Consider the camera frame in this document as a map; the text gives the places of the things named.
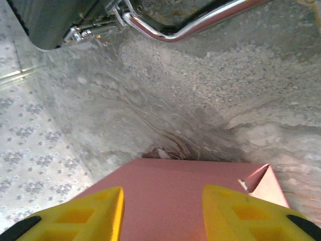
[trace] yellow block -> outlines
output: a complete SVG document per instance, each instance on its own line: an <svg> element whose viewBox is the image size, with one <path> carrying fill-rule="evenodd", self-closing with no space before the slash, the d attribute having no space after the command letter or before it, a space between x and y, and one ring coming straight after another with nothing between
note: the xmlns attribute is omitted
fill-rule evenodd
<svg viewBox="0 0 321 241"><path fill-rule="evenodd" d="M315 241L286 216L301 213L216 185L203 190L208 241Z"/></svg>
<svg viewBox="0 0 321 241"><path fill-rule="evenodd" d="M113 187L30 215L41 221L17 241L118 241L124 193Z"/></svg>

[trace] chrome pipe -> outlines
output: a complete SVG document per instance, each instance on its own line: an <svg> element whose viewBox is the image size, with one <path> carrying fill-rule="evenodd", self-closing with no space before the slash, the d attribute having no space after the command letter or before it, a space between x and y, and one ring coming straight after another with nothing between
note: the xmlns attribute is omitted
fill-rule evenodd
<svg viewBox="0 0 321 241"><path fill-rule="evenodd" d="M213 9L205 15L200 16L191 23L179 29L172 34L164 34L143 20L142 16L138 16L133 12L125 12L122 17L125 22L143 33L144 35L162 41L176 42L191 34L201 31L210 25L226 19L234 14L246 10L254 5L266 2L266 0L235 0L227 3L219 8Z"/></svg>

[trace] floral tile pattern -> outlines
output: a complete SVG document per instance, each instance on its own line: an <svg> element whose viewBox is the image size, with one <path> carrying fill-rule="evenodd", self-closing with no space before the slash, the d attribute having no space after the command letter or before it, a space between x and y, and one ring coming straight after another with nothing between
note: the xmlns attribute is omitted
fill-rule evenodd
<svg viewBox="0 0 321 241"><path fill-rule="evenodd" d="M35 94L25 83L0 90L0 232L92 185Z"/></svg>
<svg viewBox="0 0 321 241"><path fill-rule="evenodd" d="M0 77L18 70L19 67L10 29L4 1L0 1Z"/></svg>

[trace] gray cement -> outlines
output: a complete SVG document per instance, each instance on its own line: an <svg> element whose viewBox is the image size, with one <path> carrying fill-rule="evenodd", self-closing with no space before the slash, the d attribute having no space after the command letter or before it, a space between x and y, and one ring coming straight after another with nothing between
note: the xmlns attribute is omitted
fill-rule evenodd
<svg viewBox="0 0 321 241"><path fill-rule="evenodd" d="M290 206L321 225L313 9L272 1L178 43L125 29L45 53L14 29L20 65L43 65L28 85L94 180L139 156L270 163Z"/></svg>

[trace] cardboard corner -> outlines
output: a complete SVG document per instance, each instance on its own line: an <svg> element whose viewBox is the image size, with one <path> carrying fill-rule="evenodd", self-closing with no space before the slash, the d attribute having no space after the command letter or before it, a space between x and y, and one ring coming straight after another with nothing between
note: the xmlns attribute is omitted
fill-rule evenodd
<svg viewBox="0 0 321 241"><path fill-rule="evenodd" d="M262 175L255 189L250 192L249 195L289 208L289 204L285 199L282 189L270 165L266 166L265 173Z"/></svg>

